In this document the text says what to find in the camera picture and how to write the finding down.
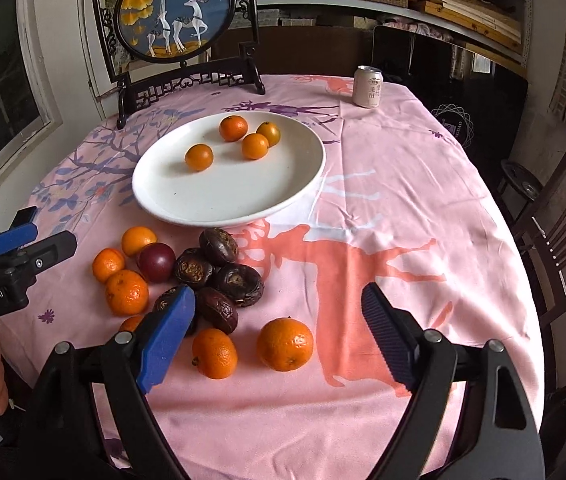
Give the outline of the pink floral tablecloth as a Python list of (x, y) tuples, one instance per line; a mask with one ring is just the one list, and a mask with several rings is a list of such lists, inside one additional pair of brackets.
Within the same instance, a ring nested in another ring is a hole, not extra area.
[[(176, 252), (195, 230), (170, 226), (134, 202), (141, 155), (170, 130), (217, 113), (262, 110), (310, 126), (325, 146), (320, 190), (239, 229), (242, 259), (266, 282), (243, 309), (235, 373), (199, 374), (184, 344), (149, 404), (195, 479), (362, 479), (393, 434), (409, 394), (391, 378), (361, 314), (379, 283), (395, 307), (457, 344), (501, 340), (535, 416), (544, 405), (544, 356), (530, 284), (504, 217), (461, 145), (405, 87), (387, 84), (372, 110), (350, 103), (349, 81), (270, 76), (245, 87), (197, 86), (166, 96), (117, 129), (95, 128), (33, 190), (41, 235), (74, 232), (76, 255), (42, 273), (24, 310), (0, 323), (10, 365), (34, 382), (54, 346), (103, 344), (120, 326), (91, 264), (132, 226)], [(275, 318), (309, 327), (313, 353), (276, 372), (256, 353)]]

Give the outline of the dark passion fruit hidden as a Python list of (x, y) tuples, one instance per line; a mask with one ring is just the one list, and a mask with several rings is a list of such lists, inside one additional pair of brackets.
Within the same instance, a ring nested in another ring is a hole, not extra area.
[[(161, 294), (161, 296), (159, 296), (155, 300), (153, 311), (158, 312), (158, 311), (166, 310), (169, 307), (170, 302), (173, 299), (175, 299), (176, 296), (179, 294), (179, 292), (181, 292), (181, 290), (184, 288), (187, 288), (187, 285), (179, 284), (167, 289), (165, 292)], [(189, 328), (187, 329), (187, 332), (185, 333), (185, 337), (192, 337), (195, 335), (196, 330), (198, 329), (198, 322), (199, 322), (198, 313), (194, 312), (192, 321), (189, 325)]]

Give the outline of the small orange on plate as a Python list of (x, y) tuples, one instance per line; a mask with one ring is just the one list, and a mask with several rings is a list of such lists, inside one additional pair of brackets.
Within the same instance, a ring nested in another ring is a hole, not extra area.
[(242, 155), (248, 160), (265, 157), (269, 151), (269, 141), (260, 133), (250, 133), (242, 140)]

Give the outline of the black round stool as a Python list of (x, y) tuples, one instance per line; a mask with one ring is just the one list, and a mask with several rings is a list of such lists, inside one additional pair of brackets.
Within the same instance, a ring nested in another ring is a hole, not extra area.
[(544, 186), (530, 170), (518, 162), (504, 159), (500, 162), (500, 167), (502, 180), (497, 188), (498, 195), (504, 197), (506, 188), (510, 186), (524, 200), (521, 210), (518, 211), (518, 215), (514, 218), (514, 221), (518, 221), (528, 206), (537, 200)]

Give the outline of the dark passion fruit front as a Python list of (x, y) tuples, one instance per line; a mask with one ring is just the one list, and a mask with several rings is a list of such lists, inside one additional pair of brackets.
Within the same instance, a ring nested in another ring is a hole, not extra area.
[(195, 292), (196, 312), (209, 325), (225, 335), (236, 329), (239, 315), (233, 302), (216, 289), (204, 287)]

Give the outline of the orange on plate back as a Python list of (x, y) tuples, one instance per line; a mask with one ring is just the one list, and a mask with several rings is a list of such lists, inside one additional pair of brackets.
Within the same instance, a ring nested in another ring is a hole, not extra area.
[(246, 136), (248, 123), (239, 115), (231, 115), (221, 120), (218, 130), (225, 142), (236, 142)]

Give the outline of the large white plate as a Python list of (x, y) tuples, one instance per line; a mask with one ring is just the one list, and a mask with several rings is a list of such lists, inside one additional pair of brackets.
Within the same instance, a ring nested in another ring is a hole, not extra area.
[[(279, 114), (240, 112), (254, 130), (274, 122), (281, 141), (258, 160), (242, 155), (239, 142), (221, 139), (225, 113), (187, 122), (152, 144), (136, 163), (132, 191), (149, 214), (181, 226), (240, 226), (274, 214), (317, 188), (326, 162), (320, 136), (302, 122)], [(207, 144), (213, 164), (193, 171), (184, 162), (192, 145)]]

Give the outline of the smooth orange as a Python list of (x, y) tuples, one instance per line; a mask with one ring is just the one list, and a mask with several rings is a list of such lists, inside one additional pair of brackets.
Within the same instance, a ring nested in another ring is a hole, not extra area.
[(147, 226), (132, 226), (122, 234), (120, 244), (127, 257), (134, 257), (147, 245), (157, 242), (156, 233)]

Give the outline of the front orange on plate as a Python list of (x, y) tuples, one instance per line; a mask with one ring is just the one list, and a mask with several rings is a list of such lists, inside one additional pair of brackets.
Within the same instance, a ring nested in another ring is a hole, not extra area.
[(193, 171), (204, 171), (213, 164), (213, 150), (207, 144), (192, 145), (185, 153), (184, 162)]

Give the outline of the dark red plum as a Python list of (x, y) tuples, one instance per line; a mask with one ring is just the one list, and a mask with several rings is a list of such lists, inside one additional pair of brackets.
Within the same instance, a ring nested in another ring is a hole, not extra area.
[(176, 262), (175, 252), (164, 243), (146, 245), (135, 256), (136, 266), (149, 283), (167, 282)]

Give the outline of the large bumpy mandarin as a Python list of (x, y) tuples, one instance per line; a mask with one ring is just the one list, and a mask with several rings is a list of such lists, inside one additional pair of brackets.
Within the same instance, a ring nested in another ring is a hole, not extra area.
[(123, 269), (106, 281), (105, 299), (113, 315), (141, 314), (149, 303), (149, 285), (140, 274)]

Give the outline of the dark passion fruit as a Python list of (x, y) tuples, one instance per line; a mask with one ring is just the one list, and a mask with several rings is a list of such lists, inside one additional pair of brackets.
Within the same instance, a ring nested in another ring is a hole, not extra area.
[(260, 274), (246, 264), (227, 264), (213, 275), (213, 288), (234, 302), (238, 308), (257, 304), (265, 291)]
[(234, 237), (224, 229), (207, 228), (198, 237), (199, 249), (214, 266), (224, 266), (237, 259), (239, 248)]
[(172, 273), (178, 282), (200, 289), (213, 275), (213, 265), (205, 259), (199, 248), (187, 248), (177, 258)]
[(233, 302), (216, 289), (204, 287), (195, 292), (196, 312), (209, 325), (225, 335), (236, 329), (239, 315)]

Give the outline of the dark passion fruit back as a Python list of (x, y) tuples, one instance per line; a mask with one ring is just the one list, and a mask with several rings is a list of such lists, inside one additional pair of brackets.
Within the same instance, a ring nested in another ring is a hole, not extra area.
[(199, 249), (214, 266), (224, 266), (237, 259), (239, 248), (234, 237), (224, 229), (207, 228), (198, 237)]

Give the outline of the yellowish orange on plate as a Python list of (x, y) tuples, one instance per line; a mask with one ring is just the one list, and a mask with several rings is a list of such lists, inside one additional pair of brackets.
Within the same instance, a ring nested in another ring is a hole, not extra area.
[(266, 138), (270, 148), (281, 140), (280, 128), (274, 122), (263, 122), (258, 126), (256, 132)]

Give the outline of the partly hidden small mandarin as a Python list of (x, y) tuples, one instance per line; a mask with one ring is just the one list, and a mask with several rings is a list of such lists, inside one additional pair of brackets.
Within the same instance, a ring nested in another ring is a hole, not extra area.
[(118, 328), (118, 332), (134, 332), (143, 321), (144, 314), (136, 314), (126, 318)]

